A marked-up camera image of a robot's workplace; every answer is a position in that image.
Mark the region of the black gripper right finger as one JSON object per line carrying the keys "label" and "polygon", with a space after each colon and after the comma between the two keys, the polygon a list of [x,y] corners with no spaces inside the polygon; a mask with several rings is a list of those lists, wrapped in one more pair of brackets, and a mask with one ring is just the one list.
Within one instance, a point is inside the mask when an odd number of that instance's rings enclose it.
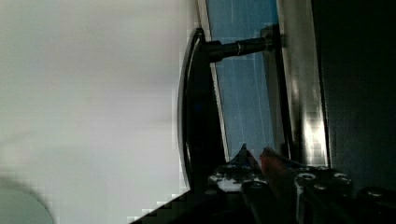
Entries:
{"label": "black gripper right finger", "polygon": [[352,180],[327,167],[304,166],[266,147],[262,174],[289,224],[354,224]]}

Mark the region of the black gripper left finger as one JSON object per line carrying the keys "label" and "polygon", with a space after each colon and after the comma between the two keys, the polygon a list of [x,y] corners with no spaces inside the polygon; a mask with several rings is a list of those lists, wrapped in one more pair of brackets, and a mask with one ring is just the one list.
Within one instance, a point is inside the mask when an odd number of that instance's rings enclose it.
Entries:
{"label": "black gripper left finger", "polygon": [[227,163],[218,166],[208,177],[207,184],[224,192],[240,191],[247,182],[266,184],[261,167],[243,144],[238,153]]}

